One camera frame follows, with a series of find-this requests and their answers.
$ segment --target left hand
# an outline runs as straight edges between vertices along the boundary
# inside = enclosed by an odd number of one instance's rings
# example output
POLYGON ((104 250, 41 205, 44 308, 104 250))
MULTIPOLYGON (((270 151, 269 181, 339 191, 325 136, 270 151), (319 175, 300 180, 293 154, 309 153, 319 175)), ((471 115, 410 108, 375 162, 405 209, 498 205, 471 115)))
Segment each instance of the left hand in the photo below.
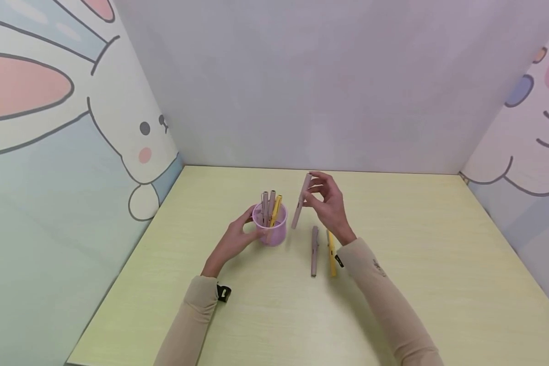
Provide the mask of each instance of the left hand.
POLYGON ((250 243, 266 234, 266 230, 245 233, 244 224, 252 221, 252 205, 240 217, 228 226, 224 236, 205 262, 201 272, 205 277, 217 277, 226 262, 240 254, 250 243))

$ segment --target rabbit paw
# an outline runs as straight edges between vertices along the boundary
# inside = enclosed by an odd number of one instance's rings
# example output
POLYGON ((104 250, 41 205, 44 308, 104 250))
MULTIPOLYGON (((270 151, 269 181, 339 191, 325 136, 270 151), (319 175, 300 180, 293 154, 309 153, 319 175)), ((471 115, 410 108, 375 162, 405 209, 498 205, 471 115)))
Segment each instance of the rabbit paw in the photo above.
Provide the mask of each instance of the rabbit paw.
POLYGON ((132 191, 128 209, 133 219, 147 221, 153 218, 159 209, 159 197, 152 185, 138 186, 132 191))

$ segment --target table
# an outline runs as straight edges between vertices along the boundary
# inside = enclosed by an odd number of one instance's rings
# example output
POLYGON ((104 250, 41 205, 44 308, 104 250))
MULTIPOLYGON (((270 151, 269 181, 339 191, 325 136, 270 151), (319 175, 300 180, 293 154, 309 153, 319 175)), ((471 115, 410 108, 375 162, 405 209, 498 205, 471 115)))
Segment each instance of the table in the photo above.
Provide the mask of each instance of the table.
MULTIPOLYGON (((304 171, 187 166, 68 362, 152 365, 191 278, 228 226, 275 189, 294 211, 304 171)), ((458 176, 333 173, 348 219, 416 309, 446 365, 549 365, 549 300, 458 176)), ((392 365, 362 294, 322 246, 310 277, 304 208, 275 248, 253 243, 224 267, 232 288, 205 365, 392 365)))

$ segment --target pink rabbit ear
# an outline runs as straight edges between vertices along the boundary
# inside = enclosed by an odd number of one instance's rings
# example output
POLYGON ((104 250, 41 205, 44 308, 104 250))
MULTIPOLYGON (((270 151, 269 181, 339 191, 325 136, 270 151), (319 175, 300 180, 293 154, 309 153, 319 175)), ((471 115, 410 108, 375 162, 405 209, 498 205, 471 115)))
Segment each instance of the pink rabbit ear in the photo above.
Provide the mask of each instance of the pink rabbit ear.
POLYGON ((69 77, 54 67, 0 53, 0 120, 54 107, 73 89, 69 77))
POLYGON ((107 23, 115 20, 114 10, 109 0, 81 0, 95 15, 107 23))

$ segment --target beige sleeve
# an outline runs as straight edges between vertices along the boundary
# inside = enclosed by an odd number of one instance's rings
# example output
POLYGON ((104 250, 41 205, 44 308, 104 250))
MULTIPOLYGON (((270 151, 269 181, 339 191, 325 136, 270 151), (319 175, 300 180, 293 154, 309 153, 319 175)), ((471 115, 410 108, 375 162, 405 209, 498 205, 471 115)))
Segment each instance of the beige sleeve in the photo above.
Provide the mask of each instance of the beige sleeve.
POLYGON ((195 366, 218 302, 218 280, 194 277, 155 359, 155 366, 195 366))
POLYGON ((366 242, 359 238, 340 248, 337 255, 366 297, 399 365, 443 365, 421 320, 386 276, 366 242))

